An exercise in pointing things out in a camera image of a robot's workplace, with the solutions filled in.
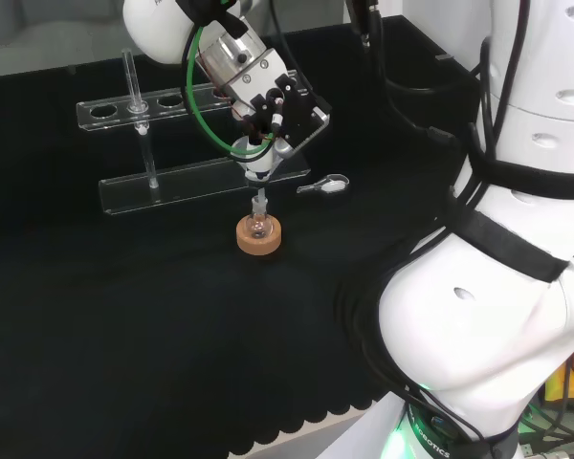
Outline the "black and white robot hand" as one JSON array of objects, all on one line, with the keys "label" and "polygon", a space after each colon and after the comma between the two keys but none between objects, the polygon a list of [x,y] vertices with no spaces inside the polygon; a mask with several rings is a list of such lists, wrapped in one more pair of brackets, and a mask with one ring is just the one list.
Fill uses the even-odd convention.
[{"label": "black and white robot hand", "polygon": [[274,49],[265,51],[226,86],[232,113],[244,138],[233,146],[245,151],[245,177],[265,183],[278,166],[295,156],[330,121],[331,106],[289,74]]}]

